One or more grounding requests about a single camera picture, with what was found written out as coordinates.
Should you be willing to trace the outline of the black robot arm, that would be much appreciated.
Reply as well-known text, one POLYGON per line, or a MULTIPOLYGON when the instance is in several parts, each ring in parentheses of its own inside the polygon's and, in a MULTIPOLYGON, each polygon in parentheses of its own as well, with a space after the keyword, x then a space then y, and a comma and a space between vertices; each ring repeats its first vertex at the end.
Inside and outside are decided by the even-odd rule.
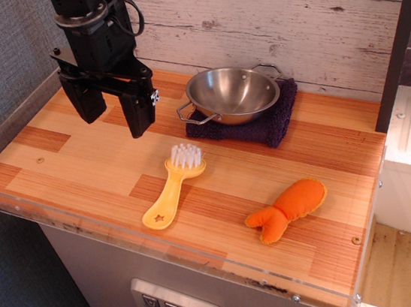
POLYGON ((133 138, 154 123, 159 100, 153 72, 135 57, 136 37, 128 7, 132 0, 50 0, 56 25, 64 31, 68 47, 53 49, 59 81, 81 119, 93 123, 105 112, 104 94, 119 98, 133 138))

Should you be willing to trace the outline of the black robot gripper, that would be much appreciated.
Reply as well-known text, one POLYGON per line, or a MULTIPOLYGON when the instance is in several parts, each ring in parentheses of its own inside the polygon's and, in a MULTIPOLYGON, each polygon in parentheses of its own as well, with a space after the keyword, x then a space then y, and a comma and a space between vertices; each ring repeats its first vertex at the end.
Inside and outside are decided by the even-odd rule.
POLYGON ((104 93, 116 95, 135 139, 156 120, 157 99, 153 72, 134 55, 144 17, 138 10, 139 29, 133 30, 126 5, 138 9, 132 0, 56 8, 54 20, 69 47, 56 47, 52 57, 62 88, 84 122, 91 124, 105 112, 104 93))

